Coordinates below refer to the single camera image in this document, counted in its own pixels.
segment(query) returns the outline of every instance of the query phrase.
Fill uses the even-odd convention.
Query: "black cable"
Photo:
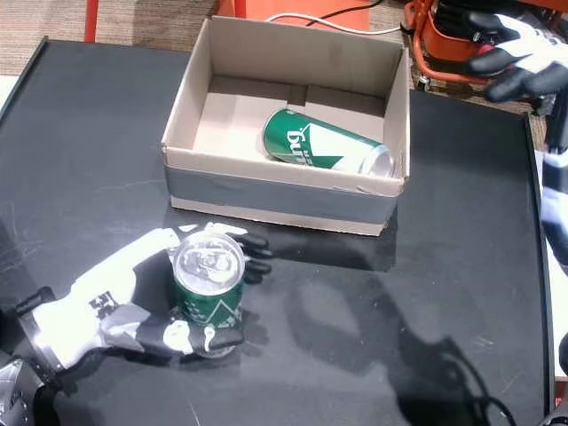
[[[321,17],[319,17],[321,20],[326,20],[327,18],[331,18],[337,15],[341,15],[343,13],[347,13],[347,12],[355,12],[355,11],[362,11],[364,9],[371,9],[375,6],[378,6],[379,4],[381,4],[383,2],[383,0],[377,0],[374,3],[371,4],[367,4],[365,6],[355,6],[355,7],[350,7],[348,9],[342,9],[341,11],[335,11],[335,12],[331,12],[328,13],[327,15],[323,15]],[[316,20],[311,20],[310,22],[308,22],[306,24],[306,27],[311,27],[313,24],[317,23],[318,21]]]

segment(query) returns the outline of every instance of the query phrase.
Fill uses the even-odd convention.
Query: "robotic hand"
[[[265,239],[223,224],[205,229],[239,243],[247,259],[246,282],[258,283],[270,271],[253,259],[272,256]],[[197,225],[179,228],[182,237],[200,230]],[[135,268],[163,250],[171,258],[179,244],[178,230],[154,229],[81,275],[67,296],[53,300],[51,290],[41,288],[14,308],[12,317],[27,339],[11,357],[0,352],[0,425],[33,425],[37,390],[56,384],[57,375],[88,351],[115,347],[170,358],[242,343],[238,328],[201,327],[133,303]]]
[[[495,79],[485,88],[492,102],[556,94],[542,166],[541,222],[556,259],[568,273],[568,44],[504,15],[473,12],[469,24],[482,37],[508,41],[466,61],[473,75]]]

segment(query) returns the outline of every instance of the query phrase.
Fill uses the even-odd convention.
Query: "open cardboard box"
[[[162,139],[172,206],[378,235],[409,176],[408,72],[401,43],[206,20]],[[262,130],[284,107],[386,144],[393,177],[270,159]]]

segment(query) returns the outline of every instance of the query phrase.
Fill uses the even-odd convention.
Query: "black table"
[[[169,207],[158,147],[187,57],[45,42],[0,122],[2,306],[210,220]],[[412,176],[381,238],[232,220],[278,255],[246,290],[247,342],[169,367],[91,356],[55,398],[60,423],[463,425],[491,397],[491,424],[504,407],[535,424],[552,379],[524,118],[411,100]]]

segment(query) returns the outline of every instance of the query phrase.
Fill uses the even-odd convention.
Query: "beer can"
[[[216,328],[241,326],[241,246],[223,233],[202,231],[183,239],[173,257],[177,301],[185,319]],[[221,358],[233,347],[200,353]]]
[[[263,142],[284,162],[387,178],[394,171],[386,145],[289,109],[268,119]]]

